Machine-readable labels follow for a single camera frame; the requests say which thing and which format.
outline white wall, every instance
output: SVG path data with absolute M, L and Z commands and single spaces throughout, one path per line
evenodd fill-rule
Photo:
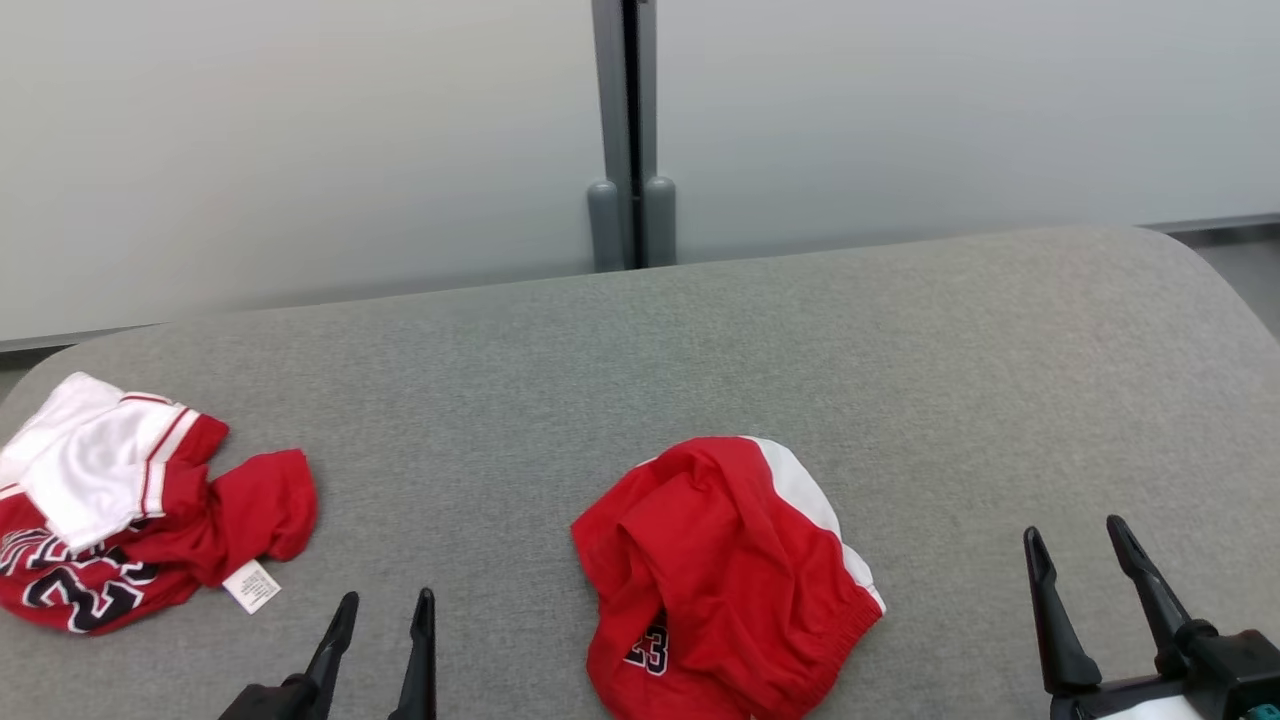
M 591 269 L 589 3 L 0 5 L 0 342 Z
M 681 261 L 1280 210 L 1272 0 L 668 0 Z

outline clothing tag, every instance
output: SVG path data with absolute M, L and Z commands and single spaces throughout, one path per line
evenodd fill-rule
M 259 607 L 280 592 L 280 584 L 266 574 L 257 560 L 250 560 L 243 568 L 232 573 L 232 577 L 223 582 L 223 587 L 250 615 L 257 612 Z

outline white side stripe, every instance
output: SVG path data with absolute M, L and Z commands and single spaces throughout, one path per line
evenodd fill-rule
M 164 498 L 164 464 L 173 459 L 173 454 L 178 451 L 178 446 L 186 439 L 187 433 L 191 432 L 191 427 L 196 424 L 196 418 L 200 418 L 200 413 L 189 407 L 183 407 L 179 413 L 182 415 L 173 427 L 173 432 L 169 433 L 169 437 L 164 438 L 164 442 L 156 448 L 148 464 L 151 474 L 147 482 L 147 496 L 142 500 L 142 510 L 147 518 L 164 516 L 164 503 L 161 502 Z
M 783 502 L 799 510 L 810 523 L 836 534 L 836 539 L 840 541 L 840 547 L 844 552 L 845 570 L 849 571 L 849 577 L 870 593 L 876 598 L 877 605 L 881 606 L 881 612 L 884 612 L 884 598 L 876 589 L 870 566 L 867 565 L 867 561 L 860 555 L 854 552 L 854 548 L 845 544 L 844 538 L 840 536 L 840 520 L 836 518 L 836 511 L 832 510 L 831 502 L 827 501 L 827 496 L 823 495 L 822 488 L 818 487 L 817 480 L 813 479 L 809 470 L 804 469 L 804 465 L 800 464 L 795 454 L 772 439 L 750 436 L 742 437 L 759 446 L 760 454 L 764 455 L 764 461 L 769 464 L 769 470 L 773 473 L 773 492 Z

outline red stripe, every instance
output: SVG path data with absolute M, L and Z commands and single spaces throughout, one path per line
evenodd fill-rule
M 156 446 L 151 448 L 151 455 L 147 455 L 147 462 L 145 466 L 146 469 L 142 471 L 142 497 L 138 498 L 138 510 L 142 512 L 142 515 L 147 514 L 147 489 L 151 487 L 151 460 L 154 460 L 156 454 L 160 452 L 160 447 L 164 446 L 164 441 L 169 439 L 169 436 L 173 434 L 174 428 L 178 427 L 178 421 L 182 420 L 182 416 L 186 415 L 189 410 L 191 407 L 183 407 L 182 413 L 178 413 L 178 416 L 173 419 L 173 423 L 169 423 L 169 429 L 165 430 L 163 436 L 160 436 L 160 441 L 156 442 Z
M 159 402 L 160 405 L 173 405 L 173 402 L 168 400 L 160 400 L 159 397 L 147 397 L 145 395 L 125 395 L 124 397 L 120 398 L 120 402 L 124 402 L 125 400 L 146 400 L 147 402 Z

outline gray fabric surface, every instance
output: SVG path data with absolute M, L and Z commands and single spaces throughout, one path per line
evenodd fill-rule
M 4 716 L 216 717 L 303 669 L 362 596 L 335 720 L 381 717 L 416 589 L 440 717 L 602 717 L 570 523 L 701 434 L 791 447 L 888 615 L 812 716 L 1042 717 L 1020 533 L 1037 524 L 1107 676 L 1153 650 L 1111 556 L 1125 515 L 1193 614 L 1280 638 L 1280 346 L 1201 259 L 1071 228 L 251 313 L 133 331 L 73 370 L 228 421 L 215 471 L 300 446 L 321 515 L 250 618 L 202 591 L 115 634 L 0 616 Z M 678 638 L 672 638 L 678 652 Z

